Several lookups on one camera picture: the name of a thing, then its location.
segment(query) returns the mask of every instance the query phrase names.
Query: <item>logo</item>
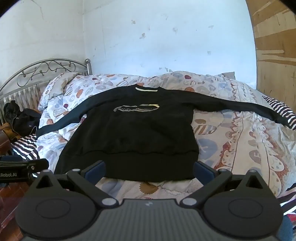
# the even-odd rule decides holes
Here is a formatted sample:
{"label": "logo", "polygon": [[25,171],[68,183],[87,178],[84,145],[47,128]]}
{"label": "logo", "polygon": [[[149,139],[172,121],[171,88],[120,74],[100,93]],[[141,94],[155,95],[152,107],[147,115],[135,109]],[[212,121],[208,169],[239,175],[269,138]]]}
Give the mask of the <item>logo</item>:
{"label": "logo", "polygon": [[159,105],[157,104],[141,104],[139,106],[133,105],[122,105],[119,107],[116,107],[114,111],[120,110],[120,111],[140,111],[140,112],[146,112],[146,111],[152,111],[157,110],[159,108]]}
{"label": "logo", "polygon": [[0,177],[17,177],[15,172],[13,173],[0,173]]}

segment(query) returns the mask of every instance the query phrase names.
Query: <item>sweatshirt sleeve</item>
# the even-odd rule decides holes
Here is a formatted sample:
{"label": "sweatshirt sleeve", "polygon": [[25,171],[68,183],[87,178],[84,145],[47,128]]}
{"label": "sweatshirt sleeve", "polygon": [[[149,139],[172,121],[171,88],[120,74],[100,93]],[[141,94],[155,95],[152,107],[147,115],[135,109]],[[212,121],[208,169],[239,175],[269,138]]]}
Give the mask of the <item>sweatshirt sleeve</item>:
{"label": "sweatshirt sleeve", "polygon": [[52,131],[58,131],[69,124],[79,123],[82,116],[87,114],[92,108],[122,98],[122,95],[126,93],[126,91],[122,91],[121,88],[123,87],[113,88],[87,98],[56,123],[38,129],[36,131],[37,138]]}
{"label": "sweatshirt sleeve", "polygon": [[288,120],[282,117],[280,114],[275,112],[266,106],[249,103],[249,102],[239,102],[231,101],[225,99],[219,99],[212,96],[203,95],[196,92],[175,90],[174,95],[177,95],[177,99],[184,103],[192,105],[195,109],[200,111],[214,112],[222,110],[233,110],[233,111],[250,111],[255,112],[258,115],[268,118],[276,123],[282,124],[284,126],[289,126]]}

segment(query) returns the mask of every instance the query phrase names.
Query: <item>wrinkled fabric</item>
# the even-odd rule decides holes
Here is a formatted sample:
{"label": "wrinkled fabric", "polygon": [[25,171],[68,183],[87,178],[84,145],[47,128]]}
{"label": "wrinkled fabric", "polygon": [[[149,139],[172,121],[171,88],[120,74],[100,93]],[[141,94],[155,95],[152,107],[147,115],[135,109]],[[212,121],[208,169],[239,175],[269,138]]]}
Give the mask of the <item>wrinkled fabric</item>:
{"label": "wrinkled fabric", "polygon": [[[221,99],[271,106],[261,93],[248,85],[223,75],[198,75],[172,72],[153,78],[123,74],[76,76],[63,95],[53,97],[42,113],[40,128],[57,122],[86,98],[115,88],[140,83],[144,87],[162,87],[194,91]],[[40,158],[49,161],[54,171],[59,155],[80,124],[70,124],[37,140]],[[192,128],[199,145],[199,160],[214,169],[226,168],[233,174],[257,170],[275,196],[295,182],[296,131],[263,118],[253,112],[194,111]],[[176,198],[178,201],[200,188],[196,180],[182,182],[141,183],[103,178],[97,187],[123,198]]]}

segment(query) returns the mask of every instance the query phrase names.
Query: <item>plywood panel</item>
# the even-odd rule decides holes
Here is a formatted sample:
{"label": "plywood panel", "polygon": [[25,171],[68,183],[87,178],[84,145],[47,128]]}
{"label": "plywood panel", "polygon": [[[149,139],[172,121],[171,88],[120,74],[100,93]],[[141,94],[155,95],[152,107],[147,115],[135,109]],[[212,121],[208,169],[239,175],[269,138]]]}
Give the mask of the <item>plywood panel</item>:
{"label": "plywood panel", "polygon": [[246,0],[254,30],[257,89],[296,111],[296,18],[279,0]]}

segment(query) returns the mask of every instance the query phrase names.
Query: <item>metal headboard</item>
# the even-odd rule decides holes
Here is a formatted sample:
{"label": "metal headboard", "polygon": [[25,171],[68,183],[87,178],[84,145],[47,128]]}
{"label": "metal headboard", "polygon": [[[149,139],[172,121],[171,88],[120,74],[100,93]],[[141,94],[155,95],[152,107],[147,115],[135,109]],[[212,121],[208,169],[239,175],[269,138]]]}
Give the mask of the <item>metal headboard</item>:
{"label": "metal headboard", "polygon": [[[7,102],[15,100],[21,111],[24,108],[37,109],[43,90],[53,78],[48,78],[46,75],[50,72],[61,73],[67,71],[79,72],[85,76],[92,75],[91,62],[89,59],[86,59],[85,64],[83,64],[71,59],[51,58],[32,63],[16,72],[0,87],[1,94],[3,88],[15,79],[20,87],[0,96],[0,124],[3,125],[5,123],[3,107]],[[41,80],[34,82],[37,77],[41,77]],[[20,79],[25,80],[25,83],[21,84],[19,82]]]}

